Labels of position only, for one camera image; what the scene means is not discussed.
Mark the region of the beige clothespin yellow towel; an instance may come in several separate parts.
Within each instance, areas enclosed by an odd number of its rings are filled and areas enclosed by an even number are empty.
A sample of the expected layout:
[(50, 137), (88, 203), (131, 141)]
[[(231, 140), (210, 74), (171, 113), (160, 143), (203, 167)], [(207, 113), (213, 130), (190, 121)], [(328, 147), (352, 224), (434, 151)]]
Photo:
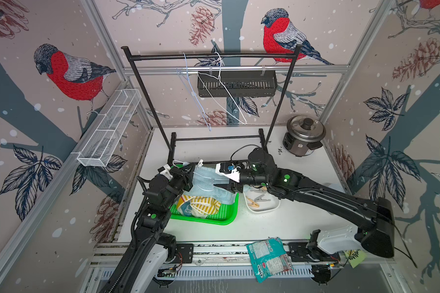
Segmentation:
[(252, 200), (251, 198), (249, 198), (249, 197), (245, 197), (245, 200), (246, 200), (246, 204), (247, 204), (251, 209), (258, 209), (258, 208), (260, 208), (260, 205), (259, 205), (257, 202), (255, 202), (254, 200)]

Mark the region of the light blue wire hanger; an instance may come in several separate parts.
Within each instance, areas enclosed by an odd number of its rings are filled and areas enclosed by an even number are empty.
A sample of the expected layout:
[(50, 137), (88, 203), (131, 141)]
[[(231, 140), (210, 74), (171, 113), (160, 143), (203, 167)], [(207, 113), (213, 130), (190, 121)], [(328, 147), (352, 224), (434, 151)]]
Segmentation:
[(188, 69), (188, 61), (187, 61), (187, 55), (185, 53), (182, 54), (184, 63), (185, 63), (185, 72), (181, 73), (177, 70), (177, 75), (179, 79), (181, 80), (183, 86), (185, 87), (186, 91), (188, 91), (189, 96), (192, 98), (194, 104), (196, 105), (199, 113), (200, 118), (205, 123), (205, 126), (208, 128), (209, 131), (211, 131), (211, 124), (208, 121), (207, 114), (205, 112), (205, 109), (203, 108), (202, 104), (199, 101), (199, 98), (197, 96), (197, 93), (194, 91), (190, 77), (189, 77), (189, 69)]

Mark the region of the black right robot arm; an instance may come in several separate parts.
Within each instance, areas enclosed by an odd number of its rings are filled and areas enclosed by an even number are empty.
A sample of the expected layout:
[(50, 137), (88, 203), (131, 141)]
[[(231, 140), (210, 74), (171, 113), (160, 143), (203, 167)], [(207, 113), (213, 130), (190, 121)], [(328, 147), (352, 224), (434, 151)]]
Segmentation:
[(382, 258), (394, 257), (394, 216), (391, 202), (385, 198), (372, 201), (328, 188), (278, 167), (273, 157), (259, 147), (250, 152), (247, 163), (220, 162), (215, 172), (228, 178), (228, 183), (219, 184), (219, 188), (231, 193), (242, 193), (245, 185), (261, 186), (280, 200), (312, 205), (349, 221), (344, 228), (312, 233), (311, 243), (329, 255), (362, 249)]

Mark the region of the light blue towel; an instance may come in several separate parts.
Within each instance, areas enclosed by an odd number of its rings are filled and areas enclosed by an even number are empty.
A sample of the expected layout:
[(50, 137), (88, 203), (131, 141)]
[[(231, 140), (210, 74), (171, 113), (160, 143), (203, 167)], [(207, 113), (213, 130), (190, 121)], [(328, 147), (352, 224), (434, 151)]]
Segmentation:
[(209, 197), (219, 201), (223, 205), (232, 205), (236, 195), (216, 187), (216, 184), (228, 184), (229, 179), (219, 175), (214, 168), (196, 167), (193, 176), (193, 187), (185, 195), (194, 197)]

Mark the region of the yellow striped towel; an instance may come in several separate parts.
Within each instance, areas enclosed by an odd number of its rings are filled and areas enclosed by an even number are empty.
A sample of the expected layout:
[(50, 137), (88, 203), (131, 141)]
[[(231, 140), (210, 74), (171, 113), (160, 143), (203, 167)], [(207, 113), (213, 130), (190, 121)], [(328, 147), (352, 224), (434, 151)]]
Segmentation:
[(176, 210), (185, 217), (206, 219), (218, 213), (221, 203), (211, 197), (198, 197), (182, 195), (177, 204)]

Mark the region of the white hanger with blue towel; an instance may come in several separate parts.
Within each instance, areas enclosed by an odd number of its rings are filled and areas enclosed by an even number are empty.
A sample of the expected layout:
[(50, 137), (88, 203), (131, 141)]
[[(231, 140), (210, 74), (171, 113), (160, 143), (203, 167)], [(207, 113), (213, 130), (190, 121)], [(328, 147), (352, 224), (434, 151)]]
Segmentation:
[(198, 162), (185, 162), (185, 161), (172, 161), (172, 173), (175, 175), (194, 175), (195, 173), (205, 172), (206, 167), (202, 166), (201, 168), (196, 169), (196, 164)]

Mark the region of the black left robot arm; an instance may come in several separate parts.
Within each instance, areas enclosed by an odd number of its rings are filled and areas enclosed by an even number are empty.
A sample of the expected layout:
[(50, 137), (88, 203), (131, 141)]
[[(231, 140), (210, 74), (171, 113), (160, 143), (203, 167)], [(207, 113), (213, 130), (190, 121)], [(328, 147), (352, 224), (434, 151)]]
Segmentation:
[(193, 187), (196, 165), (181, 168), (165, 165), (149, 181), (138, 178), (143, 186), (143, 202), (130, 227), (132, 240), (102, 293), (143, 293), (159, 268), (176, 255), (176, 237), (164, 232), (171, 206)]

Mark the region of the white clothespin blue towel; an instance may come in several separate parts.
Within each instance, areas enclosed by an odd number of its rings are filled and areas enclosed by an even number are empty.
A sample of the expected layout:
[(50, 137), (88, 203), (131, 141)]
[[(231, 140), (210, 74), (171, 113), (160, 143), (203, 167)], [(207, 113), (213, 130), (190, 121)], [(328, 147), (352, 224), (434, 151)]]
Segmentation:
[(267, 202), (267, 201), (271, 201), (271, 199), (269, 198), (265, 198), (264, 195), (258, 196), (257, 198), (254, 199), (255, 202)]
[(204, 160), (200, 159), (199, 162), (196, 164), (196, 169), (201, 168), (204, 165)]

